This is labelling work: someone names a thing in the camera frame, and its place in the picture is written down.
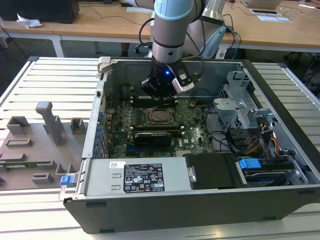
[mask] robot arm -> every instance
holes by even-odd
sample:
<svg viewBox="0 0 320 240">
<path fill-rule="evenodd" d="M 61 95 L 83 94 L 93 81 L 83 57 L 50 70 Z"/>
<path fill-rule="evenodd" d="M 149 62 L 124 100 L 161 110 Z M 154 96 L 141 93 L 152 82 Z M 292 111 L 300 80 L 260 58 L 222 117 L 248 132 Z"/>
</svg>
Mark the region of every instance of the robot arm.
<svg viewBox="0 0 320 240">
<path fill-rule="evenodd" d="M 213 56 L 226 30 L 221 16 L 225 0 L 135 2 L 138 7 L 155 11 L 151 71 L 148 79 L 141 82 L 141 88 L 158 100 L 192 89 L 201 76 L 188 72 L 182 62 L 182 53 L 199 55 L 200 50 L 205 58 Z"/>
</svg>

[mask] white paper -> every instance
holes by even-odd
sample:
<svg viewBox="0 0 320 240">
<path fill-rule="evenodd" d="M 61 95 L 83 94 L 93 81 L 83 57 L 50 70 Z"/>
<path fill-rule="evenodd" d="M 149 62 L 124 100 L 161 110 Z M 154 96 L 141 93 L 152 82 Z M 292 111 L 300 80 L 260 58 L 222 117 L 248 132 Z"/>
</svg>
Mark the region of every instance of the white paper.
<svg viewBox="0 0 320 240">
<path fill-rule="evenodd" d="M 26 19 L 19 14 L 16 14 L 18 17 L 18 20 L 16 21 L 21 27 L 24 27 L 26 29 L 34 28 L 34 27 L 41 27 L 42 24 L 38 19 Z"/>
<path fill-rule="evenodd" d="M 147 14 L 152 14 L 154 11 L 148 8 L 143 8 L 143 7 L 135 7 L 135 6 L 128 6 L 126 8 L 127 12 L 131 13 L 147 13 Z"/>
<path fill-rule="evenodd" d="M 290 19 L 286 17 L 275 17 L 275 16 L 257 16 L 261 21 L 267 22 L 279 22 L 279 23 L 292 23 Z"/>
</svg>

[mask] motherboard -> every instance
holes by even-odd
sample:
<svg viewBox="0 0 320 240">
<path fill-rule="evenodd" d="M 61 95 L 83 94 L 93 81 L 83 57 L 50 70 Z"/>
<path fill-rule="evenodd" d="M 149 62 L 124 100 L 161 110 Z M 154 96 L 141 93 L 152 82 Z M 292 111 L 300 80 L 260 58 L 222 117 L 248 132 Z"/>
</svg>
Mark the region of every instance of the motherboard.
<svg viewBox="0 0 320 240">
<path fill-rule="evenodd" d="M 175 97 L 161 104 L 148 98 L 109 99 L 104 123 L 108 158 L 182 157 L 214 152 L 205 128 L 206 107 L 190 97 Z"/>
</svg>

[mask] yellow wire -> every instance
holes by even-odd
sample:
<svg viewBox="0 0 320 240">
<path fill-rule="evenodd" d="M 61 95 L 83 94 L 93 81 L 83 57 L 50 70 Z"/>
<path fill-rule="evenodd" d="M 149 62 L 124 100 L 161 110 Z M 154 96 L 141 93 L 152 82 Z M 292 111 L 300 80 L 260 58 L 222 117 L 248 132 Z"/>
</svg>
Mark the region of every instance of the yellow wire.
<svg viewBox="0 0 320 240">
<path fill-rule="evenodd" d="M 271 137 L 270 139 L 271 139 L 272 141 L 274 141 L 275 153 L 279 155 L 279 153 L 278 153 L 278 143 L 277 143 L 277 141 L 276 141 L 273 137 Z"/>
<path fill-rule="evenodd" d="M 255 150 L 257 150 L 260 146 L 261 146 L 261 144 L 259 143 L 257 146 L 255 146 L 254 148 L 252 148 L 251 150 L 249 150 L 245 155 L 251 154 L 252 152 L 254 152 Z"/>
</svg>

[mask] gray plastic part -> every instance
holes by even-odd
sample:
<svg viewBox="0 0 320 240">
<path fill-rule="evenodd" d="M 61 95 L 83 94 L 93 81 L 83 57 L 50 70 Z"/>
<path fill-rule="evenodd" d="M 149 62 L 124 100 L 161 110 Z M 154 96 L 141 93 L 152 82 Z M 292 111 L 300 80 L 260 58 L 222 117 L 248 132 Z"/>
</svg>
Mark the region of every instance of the gray plastic part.
<svg viewBox="0 0 320 240">
<path fill-rule="evenodd" d="M 5 145 L 10 147 L 28 147 L 32 145 L 32 141 L 30 138 L 20 138 L 20 139 L 8 139 L 5 142 Z"/>
<path fill-rule="evenodd" d="M 6 125 L 12 135 L 25 135 L 23 127 L 30 126 L 24 116 L 12 116 Z"/>
<path fill-rule="evenodd" d="M 54 178 L 50 173 L 34 173 L 32 177 L 32 181 L 35 184 L 52 184 L 54 182 Z"/>
<path fill-rule="evenodd" d="M 64 170 L 64 168 L 62 167 L 62 165 L 59 163 L 56 167 L 56 170 L 55 170 L 55 175 L 58 177 L 58 178 L 62 178 L 63 176 L 65 176 L 67 174 L 67 172 Z"/>
<path fill-rule="evenodd" d="M 1 162 L 21 162 L 26 160 L 27 156 L 24 153 L 11 153 L 8 155 L 1 155 Z"/>
<path fill-rule="evenodd" d="M 42 115 L 47 131 L 51 134 L 55 145 L 60 146 L 63 143 L 63 138 L 61 135 L 61 121 L 60 125 L 56 122 L 54 115 L 52 114 L 52 103 L 50 101 L 40 101 L 35 111 Z"/>
<path fill-rule="evenodd" d="M 62 122 L 60 120 L 59 116 L 54 116 L 54 120 L 55 123 L 60 127 L 60 132 L 62 133 L 62 131 L 64 130 L 64 126 L 62 125 Z M 50 134 L 50 132 L 48 131 L 48 128 L 45 124 L 43 124 L 44 130 L 46 132 L 46 134 Z"/>
<path fill-rule="evenodd" d="M 74 166 L 72 166 L 71 163 L 69 163 L 67 173 L 68 173 L 68 174 L 74 174 L 74 173 L 76 173 L 76 171 L 75 171 L 75 169 L 74 169 Z"/>
<path fill-rule="evenodd" d="M 71 128 L 72 134 L 85 134 L 86 133 L 84 120 L 79 117 L 75 117 L 75 118 L 71 119 L 70 128 Z"/>
<path fill-rule="evenodd" d="M 39 169 L 47 170 L 47 169 L 55 169 L 57 167 L 57 164 L 55 161 L 51 161 L 50 163 L 38 163 L 36 165 Z"/>
<path fill-rule="evenodd" d="M 6 168 L 6 166 L 4 166 L 4 165 L 0 165 L 0 173 L 6 173 L 6 172 L 8 172 L 8 168 Z"/>
<path fill-rule="evenodd" d="M 30 126 L 23 128 L 25 135 L 12 135 L 11 132 L 8 133 L 3 141 L 4 143 L 7 140 L 30 138 L 32 145 L 7 147 L 7 145 L 3 144 L 0 147 L 0 155 L 11 156 L 11 154 L 24 153 L 27 156 L 23 164 L 17 163 L 15 167 L 8 166 L 3 169 L 0 168 L 0 176 L 5 179 L 5 184 L 0 185 L 0 191 L 59 188 L 61 176 L 56 175 L 58 164 L 62 164 L 63 169 L 67 171 L 68 165 L 71 163 L 73 168 L 79 171 L 85 135 L 73 135 L 70 128 L 70 121 L 63 123 L 62 126 L 62 146 L 56 146 L 52 137 L 48 137 L 43 123 L 30 123 Z M 88 123 L 84 122 L 84 126 L 87 129 Z M 53 183 L 36 185 L 31 181 L 32 175 L 35 173 L 50 173 L 54 181 Z"/>
</svg>

